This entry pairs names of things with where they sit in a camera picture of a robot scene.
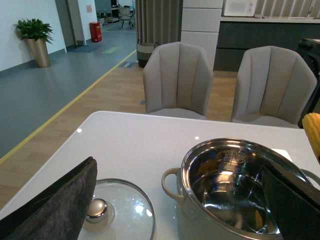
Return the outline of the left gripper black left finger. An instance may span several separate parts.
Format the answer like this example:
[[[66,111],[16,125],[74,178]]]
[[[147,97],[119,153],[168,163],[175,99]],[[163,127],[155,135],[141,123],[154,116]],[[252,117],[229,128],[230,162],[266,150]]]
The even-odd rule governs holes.
[[[76,240],[97,179],[97,162],[88,157],[26,204],[0,221],[2,240]]]

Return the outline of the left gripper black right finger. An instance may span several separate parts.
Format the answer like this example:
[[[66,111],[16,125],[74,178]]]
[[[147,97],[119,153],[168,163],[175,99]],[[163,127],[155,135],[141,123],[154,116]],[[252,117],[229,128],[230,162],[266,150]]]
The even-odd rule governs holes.
[[[260,171],[263,193],[285,240],[320,238],[320,191],[267,160]]]

